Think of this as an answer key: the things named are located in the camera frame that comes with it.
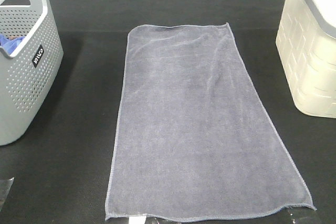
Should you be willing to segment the grey towel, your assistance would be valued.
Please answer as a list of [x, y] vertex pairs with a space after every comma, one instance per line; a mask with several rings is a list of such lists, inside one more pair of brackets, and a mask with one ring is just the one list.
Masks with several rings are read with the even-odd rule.
[[229, 24], [128, 34], [106, 218], [249, 219], [313, 208]]

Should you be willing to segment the blue towel in basket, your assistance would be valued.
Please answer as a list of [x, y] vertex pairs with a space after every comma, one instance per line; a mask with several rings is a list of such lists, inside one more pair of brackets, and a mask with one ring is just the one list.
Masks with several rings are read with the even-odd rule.
[[25, 36], [6, 37], [1, 34], [1, 47], [10, 55], [24, 40]]

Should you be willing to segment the cream white laundry basket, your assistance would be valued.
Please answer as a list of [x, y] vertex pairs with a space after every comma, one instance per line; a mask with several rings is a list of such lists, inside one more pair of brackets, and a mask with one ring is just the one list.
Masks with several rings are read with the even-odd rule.
[[335, 0], [285, 0], [276, 46], [296, 108], [335, 117]]

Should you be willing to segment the grey perforated laundry basket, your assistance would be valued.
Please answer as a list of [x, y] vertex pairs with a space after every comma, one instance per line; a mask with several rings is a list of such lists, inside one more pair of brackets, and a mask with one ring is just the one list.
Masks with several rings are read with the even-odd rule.
[[1, 35], [23, 40], [1, 48], [1, 145], [18, 140], [46, 98], [63, 49], [49, 0], [1, 6]]

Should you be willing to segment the black table mat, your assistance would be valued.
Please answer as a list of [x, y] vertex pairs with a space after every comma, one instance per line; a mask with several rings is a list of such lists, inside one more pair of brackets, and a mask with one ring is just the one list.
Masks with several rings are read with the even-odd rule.
[[224, 23], [316, 206], [251, 223], [335, 223], [335, 120], [293, 104], [275, 45], [284, 0], [50, 2], [64, 57], [26, 133], [1, 147], [1, 179], [14, 179], [1, 223], [104, 223], [128, 32]]

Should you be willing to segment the centre clear tape strip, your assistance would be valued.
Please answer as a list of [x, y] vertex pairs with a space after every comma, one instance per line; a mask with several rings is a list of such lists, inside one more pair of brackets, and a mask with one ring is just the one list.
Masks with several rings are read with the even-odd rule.
[[146, 215], [130, 216], [128, 224], [145, 224]]

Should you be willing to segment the clear tape strip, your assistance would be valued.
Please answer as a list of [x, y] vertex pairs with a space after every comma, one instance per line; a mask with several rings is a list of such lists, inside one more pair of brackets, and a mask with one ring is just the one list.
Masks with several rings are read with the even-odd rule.
[[146, 215], [130, 216], [128, 224], [145, 224]]
[[14, 177], [10, 179], [1, 179], [0, 180], [0, 210], [2, 210], [2, 207], [7, 199], [7, 196], [10, 192], [11, 186], [14, 182]]

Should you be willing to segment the left clear tape strip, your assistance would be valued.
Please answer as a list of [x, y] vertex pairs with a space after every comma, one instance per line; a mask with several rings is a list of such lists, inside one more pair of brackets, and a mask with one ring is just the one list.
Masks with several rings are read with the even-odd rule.
[[0, 180], [0, 210], [2, 210], [2, 207], [7, 199], [7, 196], [10, 192], [11, 186], [14, 182], [14, 177], [10, 179], [1, 179]]

